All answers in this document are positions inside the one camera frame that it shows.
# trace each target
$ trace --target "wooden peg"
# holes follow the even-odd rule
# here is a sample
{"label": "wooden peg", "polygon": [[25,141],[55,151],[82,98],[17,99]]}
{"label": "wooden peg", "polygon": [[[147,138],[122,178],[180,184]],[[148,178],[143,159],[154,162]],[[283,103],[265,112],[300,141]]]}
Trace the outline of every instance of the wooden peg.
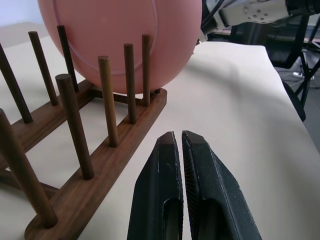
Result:
{"label": "wooden peg", "polygon": [[12,94],[16,106],[19,109],[21,117],[24,123],[29,124],[33,122],[27,104],[25,102],[24,96],[22,95],[20,88],[18,86],[16,77],[9,65],[8,59],[6,57],[5,51],[0,44],[0,70],[3,74],[4,80]]}
{"label": "wooden peg", "polygon": [[42,224],[46,228],[56,225],[58,217],[2,109],[0,109],[0,151]]}
{"label": "wooden peg", "polygon": [[136,93],[135,93],[135,61],[134,46],[132,44],[124,45],[124,62],[126,78],[126,94],[128,98],[128,118],[130,124],[137,122],[136,116]]}
{"label": "wooden peg", "polygon": [[79,92],[74,63],[72,62],[72,58],[71,58],[70,47],[69,47],[69,43],[68,43],[68,38],[67,38],[65,26],[59,25],[59,26],[57,26],[57,29],[58,29],[58,33],[59,33],[59,37],[60,37],[60,42],[61,42],[61,46],[62,46],[62,51],[63,51],[63,55],[64,55],[66,68],[68,70],[68,73],[71,75],[74,90],[76,92]]}
{"label": "wooden peg", "polygon": [[102,86],[102,96],[104,102],[104,111],[106,125],[108,128],[110,147],[117,147],[119,143],[118,130],[115,113],[114,93],[111,81],[110,60],[108,56],[98,57],[100,80]]}
{"label": "wooden peg", "polygon": [[50,98],[51,105],[57,106],[59,104],[58,98],[55,92],[54,85],[52,83],[47,61],[44,55],[44,51],[42,50],[42,47],[41,47],[38,33],[36,31],[30,31],[29,37],[35,53],[36,60],[39,64],[39,68],[40,68],[42,78],[46,87],[46,91],[48,92],[48,95]]}
{"label": "wooden peg", "polygon": [[73,144],[80,163],[83,179],[90,180],[95,173],[92,167],[84,128],[81,122],[77,97],[73,89],[72,77],[60,74],[55,77],[70,128]]}
{"label": "wooden peg", "polygon": [[142,35],[143,104],[150,106],[150,35]]}

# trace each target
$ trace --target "pink plate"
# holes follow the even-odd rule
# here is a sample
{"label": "pink plate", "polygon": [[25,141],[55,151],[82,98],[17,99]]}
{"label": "pink plate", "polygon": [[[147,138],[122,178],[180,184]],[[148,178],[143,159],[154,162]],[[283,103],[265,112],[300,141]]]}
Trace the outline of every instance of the pink plate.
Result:
{"label": "pink plate", "polygon": [[142,93],[142,35],[152,38],[150,88],[172,81],[187,64],[200,32],[201,0],[38,0],[59,51],[64,25],[75,69],[100,86],[98,56],[110,57],[113,91],[126,93],[124,44],[134,45],[135,92]]}

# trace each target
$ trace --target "white table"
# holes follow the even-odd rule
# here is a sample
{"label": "white table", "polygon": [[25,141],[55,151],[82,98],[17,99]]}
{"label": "white table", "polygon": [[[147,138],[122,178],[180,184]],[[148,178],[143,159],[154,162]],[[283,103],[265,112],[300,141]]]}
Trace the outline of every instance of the white table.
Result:
{"label": "white table", "polygon": [[[51,39],[45,37],[41,43],[51,76],[67,72]],[[31,43],[6,48],[5,52],[33,111],[49,98]],[[263,47],[203,43],[165,88],[166,107],[80,240],[126,239],[134,185],[156,139],[174,131],[182,164],[182,130],[204,136],[236,177],[262,239],[320,239],[320,155]],[[21,118],[1,74],[0,107],[11,123]],[[94,100],[80,113],[92,153],[107,134],[103,103]],[[127,109],[117,105],[118,123],[126,114]],[[79,167],[67,123],[26,155],[38,179],[57,188]],[[34,216],[22,193],[0,187],[0,239],[24,239],[25,228]],[[183,239],[191,239],[186,201]]]}

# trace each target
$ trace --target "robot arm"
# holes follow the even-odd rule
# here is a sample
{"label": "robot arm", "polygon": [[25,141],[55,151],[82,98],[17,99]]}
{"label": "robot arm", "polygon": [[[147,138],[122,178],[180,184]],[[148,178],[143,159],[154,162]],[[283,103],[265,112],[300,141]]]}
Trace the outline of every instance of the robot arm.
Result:
{"label": "robot arm", "polygon": [[199,40],[215,29],[246,22],[269,24],[292,15],[320,13],[320,0],[202,0]]}

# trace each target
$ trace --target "wooden dish rack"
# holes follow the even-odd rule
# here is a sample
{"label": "wooden dish rack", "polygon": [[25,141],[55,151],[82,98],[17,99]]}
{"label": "wooden dish rack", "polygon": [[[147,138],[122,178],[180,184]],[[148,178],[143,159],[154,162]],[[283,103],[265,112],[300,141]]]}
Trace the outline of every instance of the wooden dish rack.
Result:
{"label": "wooden dish rack", "polygon": [[[137,99],[132,44],[124,45],[127,96],[123,96],[113,93],[107,56],[98,57],[101,89],[86,79],[77,84],[65,27],[57,29],[68,70],[68,74],[55,77],[60,96],[56,95],[38,33],[29,32],[50,99],[33,112],[28,110],[0,45],[0,70],[22,117],[10,125],[0,109],[0,183],[21,189],[36,212],[25,230],[26,240],[77,239],[167,103],[166,90],[150,91],[149,35],[142,36],[143,99]],[[94,98],[103,99],[108,137],[89,155],[79,109]],[[114,102],[128,106],[128,115],[118,126]],[[57,189],[38,181],[25,153],[66,120],[80,168]]]}

